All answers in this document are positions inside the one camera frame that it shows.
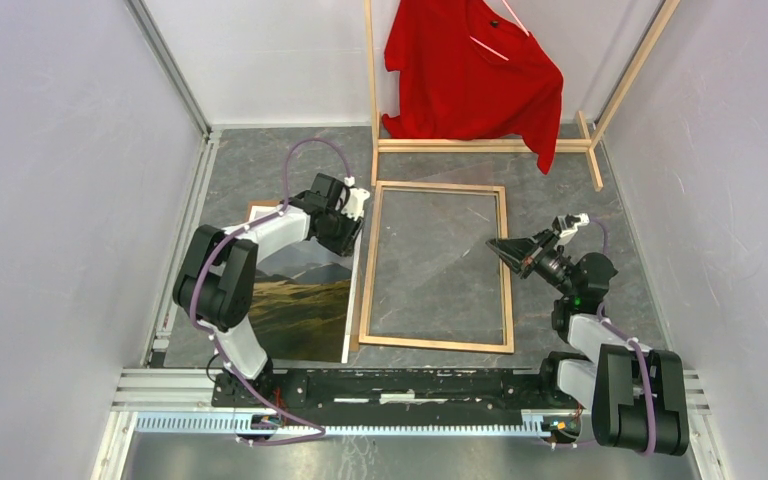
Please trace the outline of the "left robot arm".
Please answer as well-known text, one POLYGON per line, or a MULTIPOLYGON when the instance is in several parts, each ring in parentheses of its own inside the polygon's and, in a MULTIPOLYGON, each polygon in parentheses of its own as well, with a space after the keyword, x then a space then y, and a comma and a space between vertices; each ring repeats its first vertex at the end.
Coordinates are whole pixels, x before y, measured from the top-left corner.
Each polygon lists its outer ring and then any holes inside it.
POLYGON ((224 367, 238 378, 235 392, 250 407, 266 405, 273 379, 249 320, 256 270, 277 251, 314 240, 341 257, 352 254, 370 191, 354 178, 315 177, 312 186, 268 214, 236 226, 199 226, 175 279, 172 299, 205 332, 224 367))

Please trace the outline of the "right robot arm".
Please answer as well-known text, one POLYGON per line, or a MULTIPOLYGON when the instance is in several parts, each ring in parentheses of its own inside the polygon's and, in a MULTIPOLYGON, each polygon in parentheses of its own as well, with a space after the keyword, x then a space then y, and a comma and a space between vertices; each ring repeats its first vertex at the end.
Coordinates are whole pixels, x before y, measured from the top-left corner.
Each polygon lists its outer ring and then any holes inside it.
POLYGON ((595 441, 640 455, 682 456, 690 444, 681 357, 646 346, 609 318, 605 298, 618 271, 603 252, 574 260, 560 230, 525 238, 493 238, 487 245, 519 278, 538 276, 560 294, 552 328, 572 348, 541 367, 540 400, 562 408, 573 399, 589 411, 595 441))

